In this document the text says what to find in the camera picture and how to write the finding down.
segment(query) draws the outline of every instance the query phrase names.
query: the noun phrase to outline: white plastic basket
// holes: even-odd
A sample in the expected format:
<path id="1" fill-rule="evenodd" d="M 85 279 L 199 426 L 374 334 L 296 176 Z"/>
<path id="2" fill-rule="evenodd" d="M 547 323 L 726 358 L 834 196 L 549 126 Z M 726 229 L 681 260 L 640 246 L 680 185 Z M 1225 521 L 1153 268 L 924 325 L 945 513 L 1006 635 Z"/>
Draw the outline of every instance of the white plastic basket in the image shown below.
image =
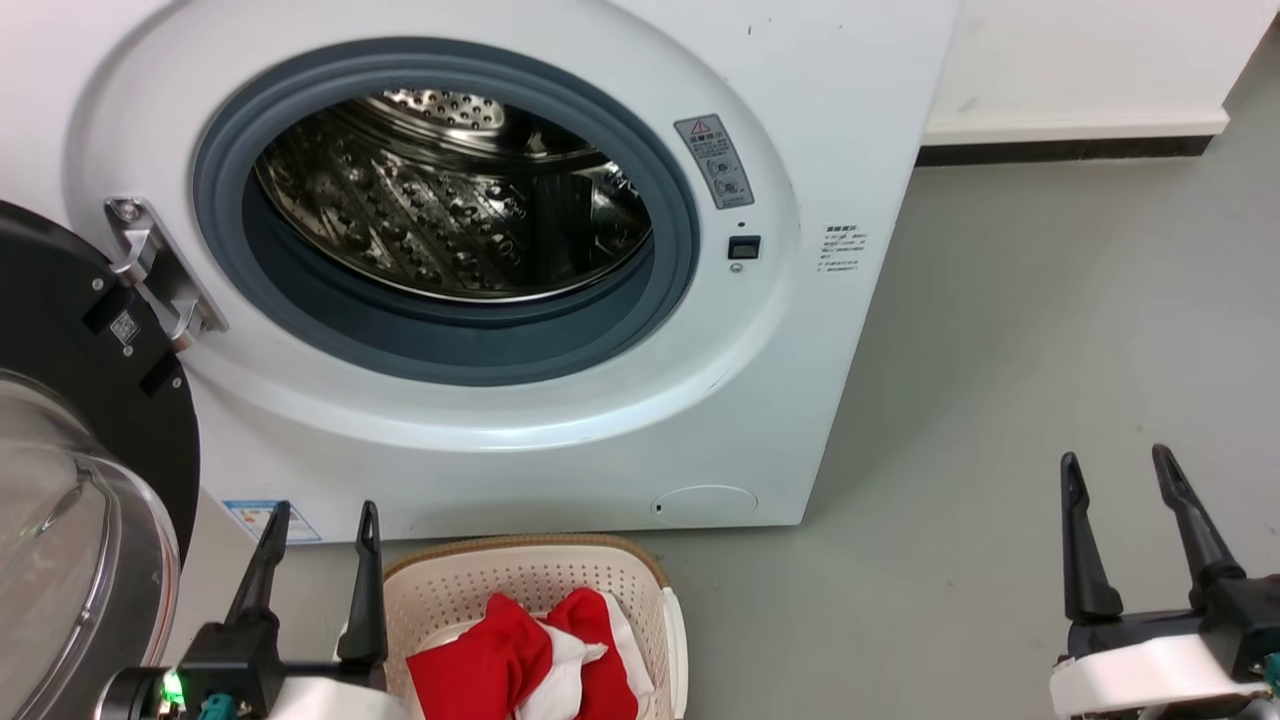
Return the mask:
<path id="1" fill-rule="evenodd" d="M 417 707 L 404 659 L 456 638 L 503 593 L 545 615 L 580 587 L 613 594 L 631 623 L 654 693 L 643 720 L 678 720 L 689 693 L 680 601 L 662 566 L 612 536 L 524 536 L 434 547 L 387 569 L 387 689 Z"/>

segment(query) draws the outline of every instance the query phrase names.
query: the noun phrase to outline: door hinge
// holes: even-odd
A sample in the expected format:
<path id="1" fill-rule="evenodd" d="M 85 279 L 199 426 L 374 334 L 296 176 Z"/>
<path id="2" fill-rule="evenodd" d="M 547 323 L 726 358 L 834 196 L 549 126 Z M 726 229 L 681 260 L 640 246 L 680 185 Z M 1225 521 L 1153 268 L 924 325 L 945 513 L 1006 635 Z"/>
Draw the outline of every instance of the door hinge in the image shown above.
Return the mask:
<path id="1" fill-rule="evenodd" d="M 187 270 L 146 200 L 108 197 L 102 210 L 124 254 L 111 272 L 142 293 L 174 350 L 191 347 L 202 333 L 227 329 L 225 318 Z"/>

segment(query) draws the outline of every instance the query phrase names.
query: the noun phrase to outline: red cloth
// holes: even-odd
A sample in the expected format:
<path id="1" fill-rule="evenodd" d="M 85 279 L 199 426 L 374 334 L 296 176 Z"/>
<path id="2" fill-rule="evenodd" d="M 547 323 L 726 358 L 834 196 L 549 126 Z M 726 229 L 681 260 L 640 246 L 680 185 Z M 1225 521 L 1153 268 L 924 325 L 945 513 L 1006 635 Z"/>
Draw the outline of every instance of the red cloth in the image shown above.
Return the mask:
<path id="1" fill-rule="evenodd" d="M 504 720 L 550 670 L 552 641 L 516 601 L 495 594 L 484 620 L 457 641 L 406 662 L 426 720 Z M 625 675 L 622 691 L 631 694 Z"/>
<path id="2" fill-rule="evenodd" d="M 613 646 L 609 607 L 590 588 L 577 588 L 547 615 L 547 624 L 585 643 L 609 647 L 604 657 L 582 666 L 582 707 L 577 720 L 636 720 L 640 703 L 627 685 L 627 670 Z M 428 720 L 436 720 L 430 715 Z"/>

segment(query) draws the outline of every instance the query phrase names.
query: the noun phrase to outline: red and white fabric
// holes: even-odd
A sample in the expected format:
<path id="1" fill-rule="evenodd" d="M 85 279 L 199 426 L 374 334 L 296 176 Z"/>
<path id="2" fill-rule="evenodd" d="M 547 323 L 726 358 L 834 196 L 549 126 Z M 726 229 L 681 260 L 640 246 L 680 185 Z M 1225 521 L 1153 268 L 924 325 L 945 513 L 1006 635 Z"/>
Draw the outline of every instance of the red and white fabric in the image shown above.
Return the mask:
<path id="1" fill-rule="evenodd" d="M 475 626 L 407 664 L 426 720 L 636 720 L 654 691 L 617 600 L 590 588 L 541 623 L 494 594 Z"/>

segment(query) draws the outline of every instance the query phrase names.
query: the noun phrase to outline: concrete floor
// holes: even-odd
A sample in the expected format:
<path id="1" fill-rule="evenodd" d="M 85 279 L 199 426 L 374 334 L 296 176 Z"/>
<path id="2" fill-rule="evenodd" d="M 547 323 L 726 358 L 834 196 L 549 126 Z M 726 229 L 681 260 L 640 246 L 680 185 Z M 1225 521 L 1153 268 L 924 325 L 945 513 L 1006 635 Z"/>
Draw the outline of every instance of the concrete floor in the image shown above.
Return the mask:
<path id="1" fill-rule="evenodd" d="M 1199 159 L 915 173 L 805 523 L 632 536 L 684 605 L 691 720 L 1051 717 L 1066 450 L 1128 610 L 1189 585 L 1152 442 L 1280 570 L 1280 35 L 1228 109 Z M 174 653 L 252 550 L 211 505 Z M 285 656 L 330 652 L 353 569 L 289 551 Z"/>

